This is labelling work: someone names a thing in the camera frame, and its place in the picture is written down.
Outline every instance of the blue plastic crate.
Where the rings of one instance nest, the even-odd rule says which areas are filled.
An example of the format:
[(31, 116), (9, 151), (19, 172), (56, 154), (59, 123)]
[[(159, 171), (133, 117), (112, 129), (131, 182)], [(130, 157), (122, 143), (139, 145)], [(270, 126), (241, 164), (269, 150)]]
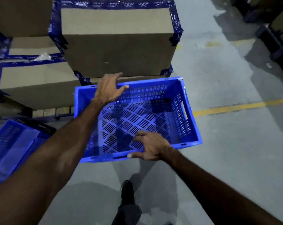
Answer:
[(48, 137), (17, 121), (7, 121), (0, 129), (0, 183), (20, 167)]
[[(160, 133), (176, 149), (202, 143), (182, 77), (125, 82), (117, 87), (123, 85), (130, 88), (100, 112), (81, 163), (123, 160), (130, 152), (142, 151), (141, 143), (132, 142), (139, 130)], [(96, 89), (96, 85), (76, 87), (74, 117), (87, 107)]]

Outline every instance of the leg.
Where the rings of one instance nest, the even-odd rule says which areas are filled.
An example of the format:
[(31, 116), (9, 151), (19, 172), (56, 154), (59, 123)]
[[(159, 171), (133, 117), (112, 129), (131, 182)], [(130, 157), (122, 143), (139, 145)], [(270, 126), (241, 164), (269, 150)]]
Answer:
[(122, 184), (121, 205), (112, 225), (136, 225), (141, 215), (142, 211), (135, 204), (133, 185), (131, 181), (126, 180)]

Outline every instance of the black shoe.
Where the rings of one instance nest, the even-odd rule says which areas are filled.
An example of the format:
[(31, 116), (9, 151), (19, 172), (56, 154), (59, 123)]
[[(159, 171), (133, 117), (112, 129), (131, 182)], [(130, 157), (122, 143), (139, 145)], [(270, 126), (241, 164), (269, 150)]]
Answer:
[(121, 205), (134, 205), (135, 197), (132, 182), (124, 181), (121, 188)]

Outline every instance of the trouser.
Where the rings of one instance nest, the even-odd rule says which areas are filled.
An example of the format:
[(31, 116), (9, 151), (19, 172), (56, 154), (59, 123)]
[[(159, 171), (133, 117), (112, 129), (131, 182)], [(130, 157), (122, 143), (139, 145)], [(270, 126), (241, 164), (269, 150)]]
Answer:
[(121, 205), (112, 225), (136, 225), (141, 215), (142, 211), (137, 205)]

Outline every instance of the hand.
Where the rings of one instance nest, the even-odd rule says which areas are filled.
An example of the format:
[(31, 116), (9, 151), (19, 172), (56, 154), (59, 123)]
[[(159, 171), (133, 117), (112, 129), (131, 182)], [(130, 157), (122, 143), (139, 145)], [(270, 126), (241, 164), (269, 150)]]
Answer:
[(169, 152), (173, 150), (170, 143), (156, 132), (138, 131), (133, 141), (144, 145), (144, 152), (132, 152), (128, 158), (140, 158), (144, 160), (165, 160)]
[(129, 88), (129, 85), (125, 85), (120, 89), (117, 89), (117, 79), (122, 74), (122, 72), (115, 74), (105, 74), (98, 82), (95, 99), (102, 102), (105, 106), (108, 103), (114, 102), (118, 97), (120, 97), (121, 94)]

